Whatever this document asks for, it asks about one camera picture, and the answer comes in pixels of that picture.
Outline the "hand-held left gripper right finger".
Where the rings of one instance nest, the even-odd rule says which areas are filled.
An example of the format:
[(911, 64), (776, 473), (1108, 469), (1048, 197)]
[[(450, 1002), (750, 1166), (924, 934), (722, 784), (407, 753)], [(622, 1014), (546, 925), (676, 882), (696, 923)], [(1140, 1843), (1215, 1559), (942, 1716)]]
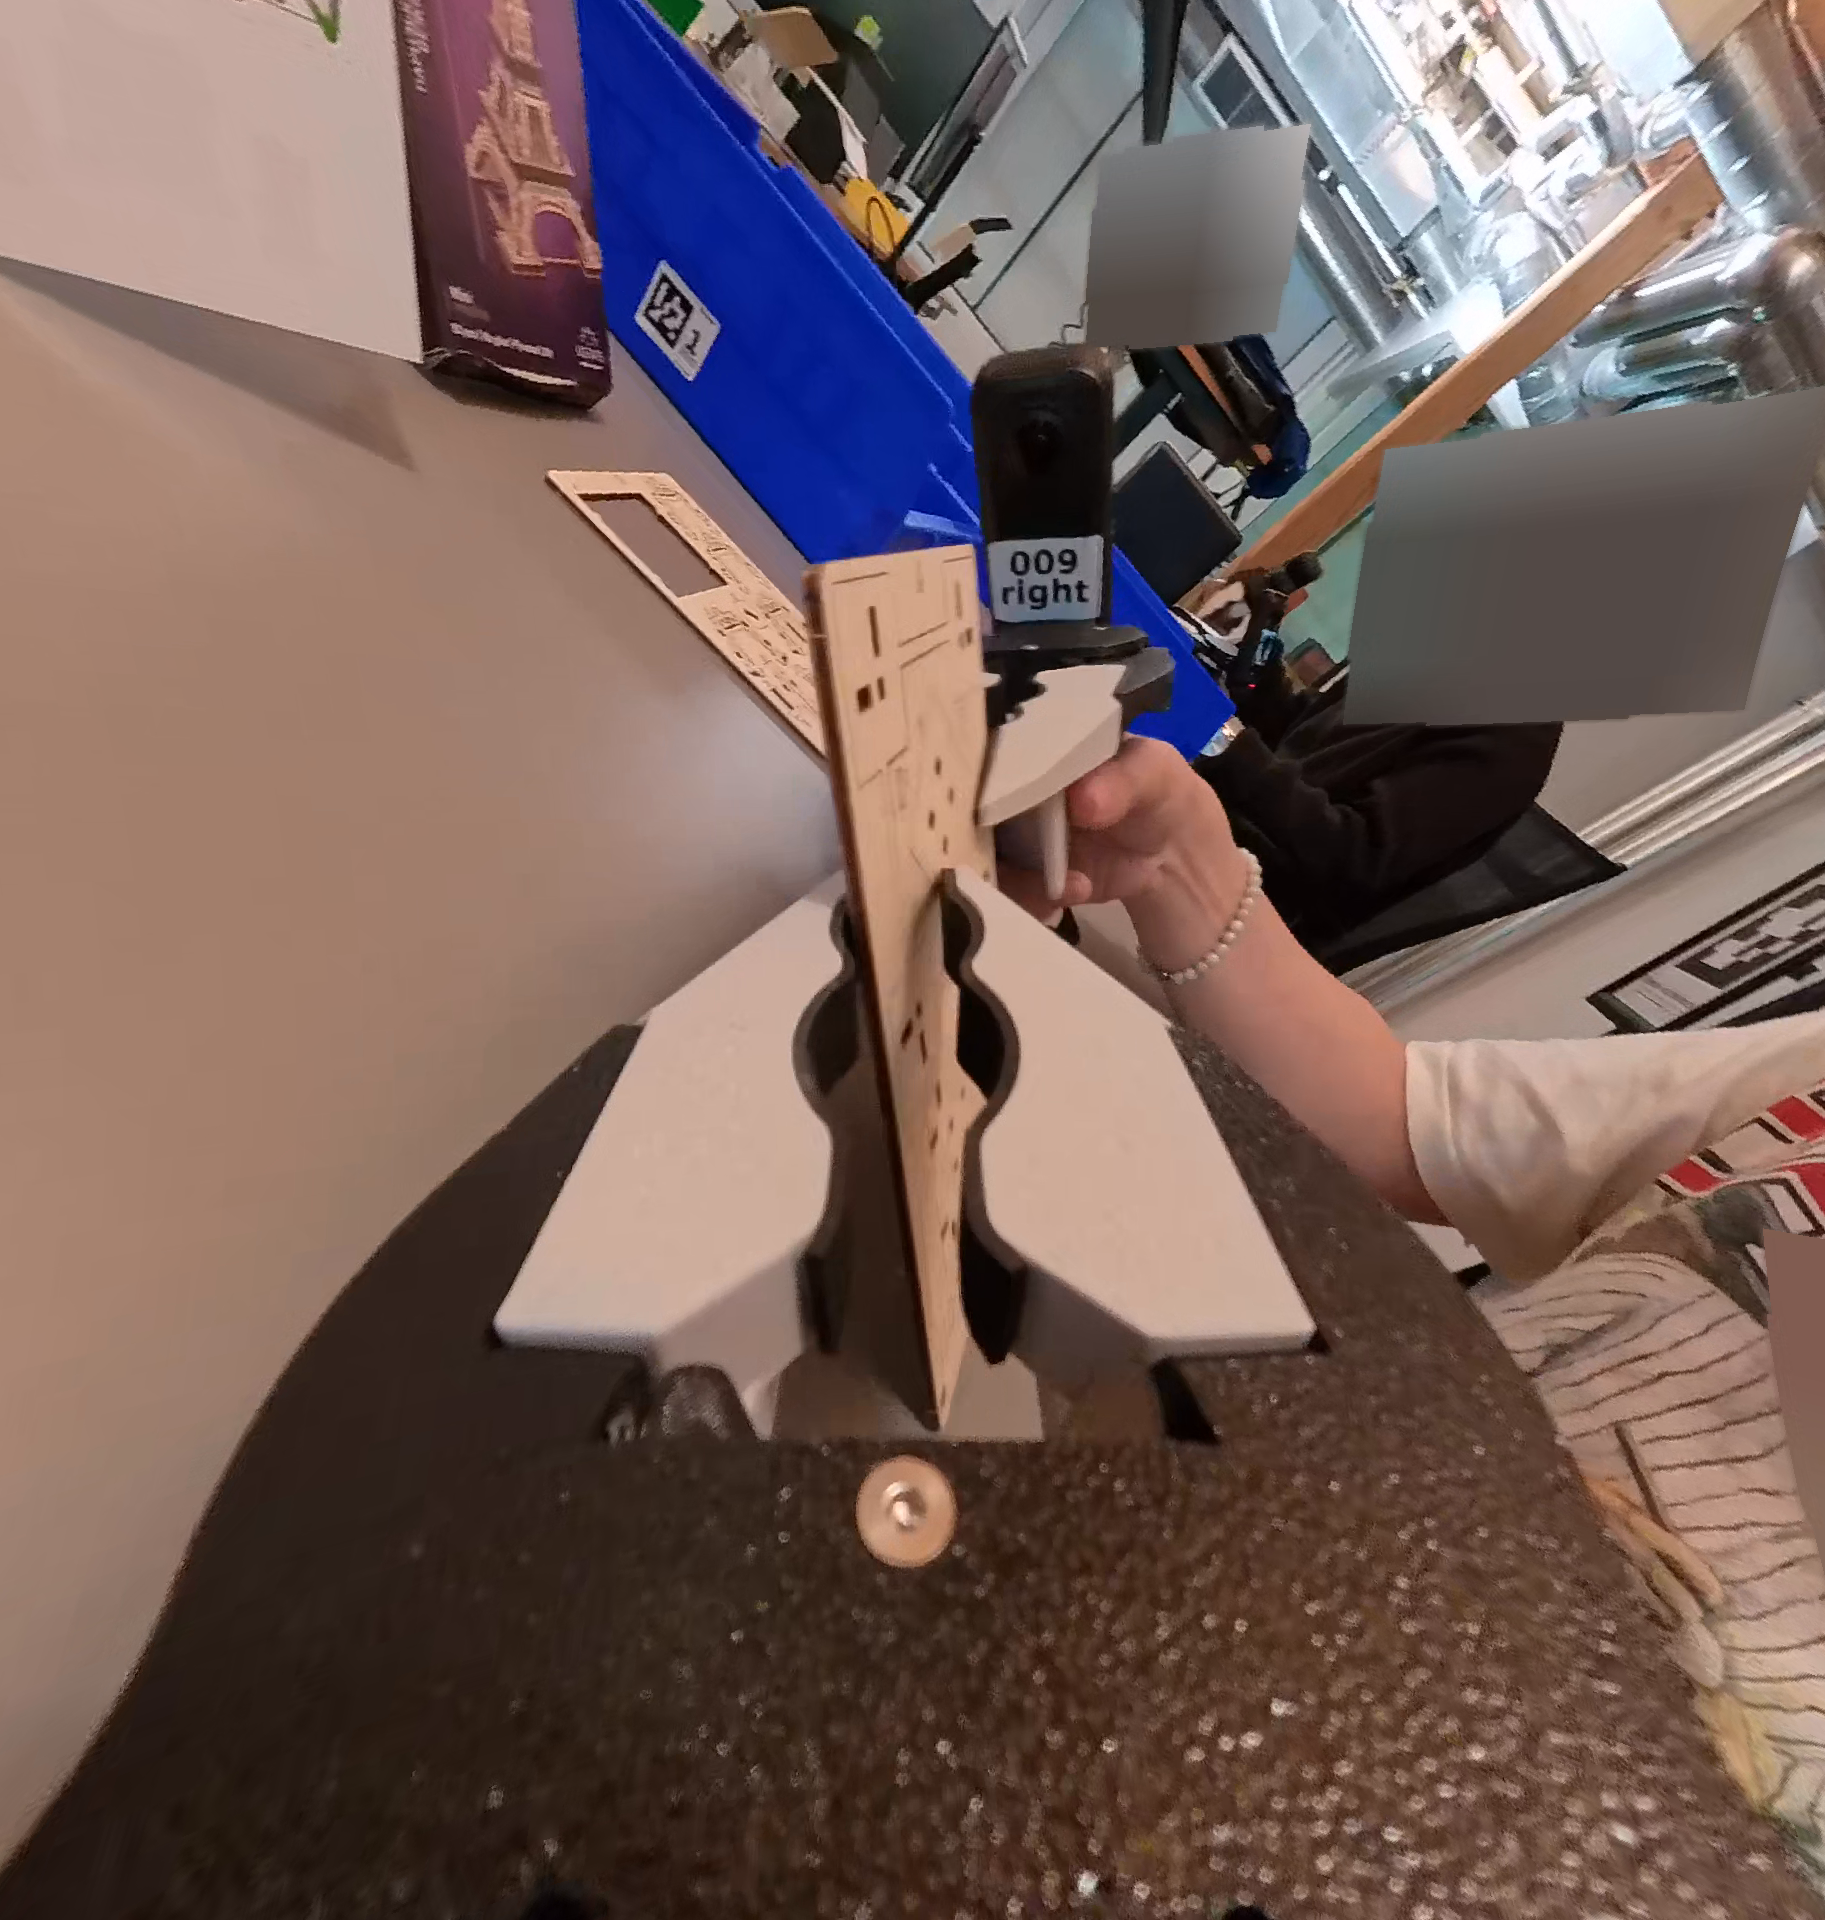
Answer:
[(1158, 1012), (992, 882), (942, 882), (957, 1064), (986, 1099), (960, 1161), (960, 1307), (987, 1366), (1215, 1427), (1181, 1363), (1290, 1355), (1316, 1323)]

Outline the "blue plastic bin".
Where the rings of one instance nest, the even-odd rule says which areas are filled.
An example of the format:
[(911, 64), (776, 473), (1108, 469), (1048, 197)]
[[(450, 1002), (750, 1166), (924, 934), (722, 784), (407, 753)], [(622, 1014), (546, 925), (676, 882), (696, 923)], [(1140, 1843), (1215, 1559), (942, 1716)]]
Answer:
[(578, 2), (611, 338), (806, 564), (979, 543), (971, 384), (637, 2)]

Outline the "silver ventilation duct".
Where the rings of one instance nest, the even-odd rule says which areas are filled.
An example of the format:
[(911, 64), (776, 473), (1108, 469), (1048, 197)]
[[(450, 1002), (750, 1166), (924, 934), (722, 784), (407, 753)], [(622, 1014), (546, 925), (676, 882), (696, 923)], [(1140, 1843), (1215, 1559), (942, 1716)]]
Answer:
[(1570, 346), (1594, 405), (1825, 389), (1825, 238), (1781, 229), (1670, 260), (1605, 301)]

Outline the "person's right hand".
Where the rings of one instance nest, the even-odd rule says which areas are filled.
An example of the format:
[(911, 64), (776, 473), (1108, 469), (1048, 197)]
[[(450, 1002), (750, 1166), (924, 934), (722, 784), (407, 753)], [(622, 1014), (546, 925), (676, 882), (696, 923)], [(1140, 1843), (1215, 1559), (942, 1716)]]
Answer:
[(1171, 747), (1127, 737), (1065, 795), (1069, 907), (1123, 907), (1138, 956), (1166, 987), (1204, 980), (1261, 907), (1261, 867), (1213, 791)]

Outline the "person's red printed shirt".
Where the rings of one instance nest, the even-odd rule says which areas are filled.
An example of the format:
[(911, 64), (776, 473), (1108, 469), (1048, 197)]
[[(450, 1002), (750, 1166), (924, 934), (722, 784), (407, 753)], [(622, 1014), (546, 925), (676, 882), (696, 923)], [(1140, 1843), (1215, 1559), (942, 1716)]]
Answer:
[(1758, 1252), (1768, 1234), (1825, 1242), (1825, 1081), (1674, 1166), (1655, 1187), (1721, 1246)]

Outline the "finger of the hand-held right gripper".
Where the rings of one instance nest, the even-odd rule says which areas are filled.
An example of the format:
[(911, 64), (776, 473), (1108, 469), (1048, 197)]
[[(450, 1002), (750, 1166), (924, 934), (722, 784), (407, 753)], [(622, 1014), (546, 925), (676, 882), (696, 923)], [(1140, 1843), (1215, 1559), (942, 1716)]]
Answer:
[(1117, 753), (1123, 668), (1057, 668), (987, 737), (977, 826), (997, 829), (1065, 793)]

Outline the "person's right forearm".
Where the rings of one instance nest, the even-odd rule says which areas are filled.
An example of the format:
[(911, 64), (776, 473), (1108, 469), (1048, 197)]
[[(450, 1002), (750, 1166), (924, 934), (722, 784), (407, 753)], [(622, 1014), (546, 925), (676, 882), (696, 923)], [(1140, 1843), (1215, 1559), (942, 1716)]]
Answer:
[(1660, 1174), (1825, 1081), (1825, 1009), (1617, 1038), (1398, 1038), (1261, 904), (1174, 1009), (1404, 1223), (1508, 1281), (1570, 1262)]

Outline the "purple puzzle box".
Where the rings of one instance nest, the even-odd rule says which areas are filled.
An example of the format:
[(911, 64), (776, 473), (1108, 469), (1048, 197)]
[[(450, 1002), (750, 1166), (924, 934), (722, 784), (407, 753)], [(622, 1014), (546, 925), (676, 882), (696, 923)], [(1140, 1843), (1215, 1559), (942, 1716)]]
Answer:
[(421, 360), (565, 410), (611, 393), (570, 2), (395, 2)]

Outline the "wooden puzzle sheet square holes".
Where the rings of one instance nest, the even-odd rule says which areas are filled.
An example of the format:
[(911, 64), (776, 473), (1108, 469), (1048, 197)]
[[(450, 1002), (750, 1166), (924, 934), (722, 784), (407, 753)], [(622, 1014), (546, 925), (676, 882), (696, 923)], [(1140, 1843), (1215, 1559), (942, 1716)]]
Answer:
[(946, 878), (991, 879), (977, 822), (987, 758), (977, 567), (971, 545), (817, 565), (805, 576), (847, 909), (915, 1301), (914, 1410), (946, 1427), (963, 1374), (963, 1151), (982, 1095), (957, 1065)]

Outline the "person's striped white clothing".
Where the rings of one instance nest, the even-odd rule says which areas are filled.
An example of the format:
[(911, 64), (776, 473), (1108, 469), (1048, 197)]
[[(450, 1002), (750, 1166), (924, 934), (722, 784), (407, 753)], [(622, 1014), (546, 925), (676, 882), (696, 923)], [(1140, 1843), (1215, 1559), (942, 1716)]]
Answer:
[(1663, 1613), (1721, 1759), (1825, 1898), (1825, 1572), (1762, 1323), (1659, 1257), (1473, 1303)]

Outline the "black white marker board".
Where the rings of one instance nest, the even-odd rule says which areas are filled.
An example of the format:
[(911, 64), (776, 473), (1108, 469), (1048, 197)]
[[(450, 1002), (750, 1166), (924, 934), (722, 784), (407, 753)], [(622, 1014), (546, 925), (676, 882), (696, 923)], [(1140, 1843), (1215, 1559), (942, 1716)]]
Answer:
[(1825, 860), (1586, 997), (1618, 1033), (1742, 1028), (1825, 1009)]

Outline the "wooden puzzle sheet rectangular cut-out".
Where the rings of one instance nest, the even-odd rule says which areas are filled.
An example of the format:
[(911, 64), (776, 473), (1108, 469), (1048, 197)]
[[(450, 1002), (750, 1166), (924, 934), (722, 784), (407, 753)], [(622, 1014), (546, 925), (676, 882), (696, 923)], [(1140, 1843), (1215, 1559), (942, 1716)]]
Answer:
[[(745, 551), (669, 473), (613, 473), (550, 469), (546, 487), (583, 519), (598, 539), (655, 595), (702, 638), (737, 682), (768, 710), (799, 748), (825, 764), (810, 645), (799, 607), (745, 555)], [(711, 585), (676, 590), (603, 516), (603, 505), (632, 502), (697, 565)]]

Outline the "folded paper instruction sheet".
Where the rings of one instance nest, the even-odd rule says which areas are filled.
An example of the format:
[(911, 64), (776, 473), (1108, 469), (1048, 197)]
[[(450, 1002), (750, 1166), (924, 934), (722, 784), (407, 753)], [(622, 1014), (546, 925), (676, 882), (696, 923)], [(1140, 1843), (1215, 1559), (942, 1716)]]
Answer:
[(0, 2), (0, 258), (421, 357), (390, 5)]

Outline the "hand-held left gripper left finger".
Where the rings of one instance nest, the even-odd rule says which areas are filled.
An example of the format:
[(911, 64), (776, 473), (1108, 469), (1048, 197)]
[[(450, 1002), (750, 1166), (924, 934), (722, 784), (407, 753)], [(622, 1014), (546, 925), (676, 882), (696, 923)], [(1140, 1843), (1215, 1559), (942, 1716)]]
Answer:
[(492, 1317), (510, 1348), (717, 1370), (757, 1437), (814, 1343), (799, 1258), (827, 1214), (831, 1133), (797, 1064), (847, 962), (825, 878), (655, 1003)]

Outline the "wooden beam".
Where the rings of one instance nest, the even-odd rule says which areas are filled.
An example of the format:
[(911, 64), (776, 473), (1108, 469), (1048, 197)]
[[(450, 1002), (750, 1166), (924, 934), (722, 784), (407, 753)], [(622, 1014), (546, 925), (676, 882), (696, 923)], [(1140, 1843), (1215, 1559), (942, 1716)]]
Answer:
[(1440, 373), (1393, 422), (1291, 504), (1263, 539), (1251, 540), (1233, 567), (1274, 567), (1324, 547), (1372, 505), (1378, 472), (1393, 448), (1435, 443), (1464, 429), (1487, 399), (1565, 343), (1605, 301), (1683, 245), (1722, 198), (1694, 147), (1683, 141), (1670, 156), (1677, 167), (1663, 178), (1506, 315), (1487, 339)]

